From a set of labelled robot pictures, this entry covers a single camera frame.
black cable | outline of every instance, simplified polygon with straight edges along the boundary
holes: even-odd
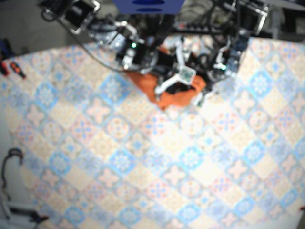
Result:
[[[48,19],[46,15],[52,16],[50,13],[47,13],[46,10],[41,11],[41,17],[47,22],[52,22],[59,18],[59,16],[52,16],[52,18]]]
[[[209,8],[209,10],[204,15],[202,15],[200,18],[198,18],[198,21],[202,21],[206,17],[209,17],[210,15],[212,15],[212,13],[216,7],[216,2],[215,2],[215,0],[211,0],[211,2],[212,2],[212,6]]]
[[[202,64],[202,58],[203,57],[205,57],[206,58],[206,60],[205,60],[205,63],[207,64],[207,65],[209,65],[210,64],[210,57],[209,57],[209,55],[207,54],[207,53],[202,53],[202,54],[200,54],[199,56],[197,56],[197,58],[199,59],[199,65],[201,66],[201,67],[203,67],[204,69],[206,69],[206,66],[204,66],[203,64]]]
[[[237,20],[237,33],[235,35],[235,41],[238,39],[239,37],[239,30],[240,30],[240,4],[239,4],[239,0],[236,0],[236,20]]]
[[[0,195],[0,202],[1,202],[0,203],[1,209],[2,209],[2,212],[3,212],[4,216],[5,216],[5,218],[6,219],[10,219],[10,216],[7,214],[6,209],[4,207],[4,203],[3,203],[3,200],[2,200],[2,195]]]
[[[212,31],[211,18],[212,18],[212,13],[213,13],[213,10],[215,9],[215,7],[216,7],[216,4],[214,3],[213,6],[211,7],[210,11],[208,12],[206,24],[207,24],[209,33],[210,33],[211,37],[213,38],[213,40],[214,40],[217,44],[223,45],[223,42],[221,42],[220,40],[218,40],[218,39],[215,37],[215,35],[214,35],[213,31]]]
[[[141,69],[136,69],[134,71],[130,71],[130,70],[120,70],[120,69],[115,69],[111,66],[109,66],[108,64],[102,62],[100,59],[98,59],[96,56],[94,56],[83,44],[82,42],[69,30],[69,28],[63,24],[60,20],[57,20],[59,22],[59,24],[61,24],[65,30],[68,32],[68,34],[78,43],[79,46],[81,46],[81,48],[84,49],[84,51],[92,58],[94,59],[97,63],[99,63],[100,65],[102,65],[105,68],[110,69],[111,71],[117,72],[117,73],[125,73],[125,72],[137,72],[140,71]]]
[[[5,178],[5,167],[6,167],[7,161],[13,156],[19,157],[20,158],[20,164],[22,164],[22,160],[23,160],[22,151],[20,149],[17,149],[17,148],[12,148],[12,149],[9,150],[8,155],[5,156],[5,158],[2,162],[2,167],[1,167],[2,191],[6,195],[6,197],[8,198],[9,201],[11,200],[11,197],[6,191],[7,182],[6,182],[6,178]]]

patterned tablecloth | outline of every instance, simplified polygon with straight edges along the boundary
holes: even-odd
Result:
[[[43,228],[220,229],[305,202],[300,44],[251,39],[237,78],[202,109],[164,113],[79,47],[15,61],[28,77],[1,77],[0,94]]]

orange cloth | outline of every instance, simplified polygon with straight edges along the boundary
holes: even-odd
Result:
[[[187,106],[191,99],[194,98],[206,84],[200,76],[195,76],[192,87],[194,89],[178,92],[175,94],[169,94],[168,92],[162,93],[160,100],[156,100],[156,95],[154,92],[155,87],[157,86],[157,77],[152,74],[142,75],[140,73],[127,73],[128,77],[137,85],[153,103],[156,103],[162,110],[165,110],[170,105],[175,106]]]

screwdriver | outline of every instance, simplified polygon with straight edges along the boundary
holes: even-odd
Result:
[[[26,75],[22,72],[21,68],[19,67],[19,65],[15,62],[10,63],[10,67],[12,68],[12,70],[17,73],[19,76],[22,77],[22,79],[26,78]]]

gray floor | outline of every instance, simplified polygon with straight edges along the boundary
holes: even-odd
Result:
[[[116,13],[117,8],[103,0],[100,15]],[[8,0],[0,3],[0,38],[8,38],[17,54],[36,52],[74,44],[75,41],[57,22],[45,22],[40,16],[37,0]],[[86,33],[81,41],[89,42]]]
[[[0,109],[0,163],[7,155],[8,150],[12,148],[9,128],[5,122],[5,113],[3,109]],[[7,179],[7,191],[11,195],[11,198],[16,203],[30,204],[30,194],[25,189],[23,181],[19,171],[19,161],[17,158],[12,158],[7,162],[5,169],[5,177]],[[5,196],[0,193],[0,197],[6,200]],[[0,208],[0,218],[4,218],[2,209]]]

